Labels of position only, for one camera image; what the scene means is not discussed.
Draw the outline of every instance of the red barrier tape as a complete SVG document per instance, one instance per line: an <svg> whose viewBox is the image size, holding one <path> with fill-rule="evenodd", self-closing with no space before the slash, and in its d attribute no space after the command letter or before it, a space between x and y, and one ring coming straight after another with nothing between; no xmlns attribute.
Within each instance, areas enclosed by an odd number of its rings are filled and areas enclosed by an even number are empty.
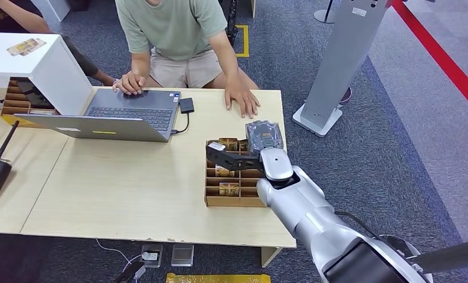
<svg viewBox="0 0 468 283"><path fill-rule="evenodd" d="M437 41L422 26L413 13L401 0L394 1L394 9L406 23L413 34L423 44L428 53L434 58L439 67L446 73L453 84L462 92L468 100L468 77L460 67L447 55Z"/></svg>

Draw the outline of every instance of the silver robot arm segment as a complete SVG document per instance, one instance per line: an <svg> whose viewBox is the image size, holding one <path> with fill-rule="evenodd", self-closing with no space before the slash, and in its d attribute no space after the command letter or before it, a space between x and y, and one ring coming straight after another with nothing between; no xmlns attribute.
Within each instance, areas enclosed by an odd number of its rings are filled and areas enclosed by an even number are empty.
<svg viewBox="0 0 468 283"><path fill-rule="evenodd" d="M322 189L300 167L291 166L284 150L262 150L260 163L266 175L257 183L260 199L303 242L322 282L426 282L383 241L342 221Z"/></svg>

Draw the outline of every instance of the cardboard organizer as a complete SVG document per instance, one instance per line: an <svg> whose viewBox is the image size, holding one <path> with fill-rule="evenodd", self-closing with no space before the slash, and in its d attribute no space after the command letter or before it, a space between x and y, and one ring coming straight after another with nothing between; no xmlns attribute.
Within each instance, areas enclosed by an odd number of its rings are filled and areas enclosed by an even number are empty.
<svg viewBox="0 0 468 283"><path fill-rule="evenodd" d="M22 93L17 84L16 78L10 78L8 84L8 90L4 97L4 103L1 110L1 117L10 125L13 125L15 121L19 121L19 127L29 128L42 128L41 126L21 119L14 114L52 114L59 115L56 109L44 109L44 108L31 108L31 103L28 101L25 94Z"/></svg>
<svg viewBox="0 0 468 283"><path fill-rule="evenodd" d="M218 142L218 140L209 140L206 145ZM248 151L241 151L238 144L237 151L228 151L248 155ZM206 206L238 206L264 208L265 205L261 202L256 191L256 183L263 175L256 169L234 171L234 177L216 177L215 164L206 160L206 178L204 201ZM220 195L220 183L237 183L239 190L237 196Z"/></svg>

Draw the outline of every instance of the laptop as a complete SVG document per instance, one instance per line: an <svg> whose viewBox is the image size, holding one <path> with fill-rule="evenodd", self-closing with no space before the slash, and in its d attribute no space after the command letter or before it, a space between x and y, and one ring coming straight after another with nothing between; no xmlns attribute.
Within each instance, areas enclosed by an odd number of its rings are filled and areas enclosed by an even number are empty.
<svg viewBox="0 0 468 283"><path fill-rule="evenodd" d="M175 123L179 91L145 90L137 96L99 89L83 116L15 114L78 139L169 141Z"/></svg>

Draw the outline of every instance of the white cable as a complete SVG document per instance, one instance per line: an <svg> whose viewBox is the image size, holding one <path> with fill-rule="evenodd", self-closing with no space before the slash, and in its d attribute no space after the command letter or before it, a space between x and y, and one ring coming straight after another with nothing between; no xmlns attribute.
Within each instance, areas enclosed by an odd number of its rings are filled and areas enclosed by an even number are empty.
<svg viewBox="0 0 468 283"><path fill-rule="evenodd" d="M102 245L100 244L100 242L98 241L98 239L95 239L95 240L96 240L96 242L98 243L98 246L100 246L102 249L106 249L107 251L115 251L115 252L118 252L118 253L120 253L120 254L125 258L125 260L127 261L128 264L131 263L131 262L129 261L129 259L123 254L122 251L120 251L120 250L118 250L118 249L109 249L109 248L105 248L104 246L102 246Z"/></svg>
<svg viewBox="0 0 468 283"><path fill-rule="evenodd" d="M126 266L123 268L123 272L124 270L126 270L127 266L130 265L134 260L136 260L137 258L139 258L140 256L142 255L137 255L136 257L130 259L127 263L126 263Z"/></svg>

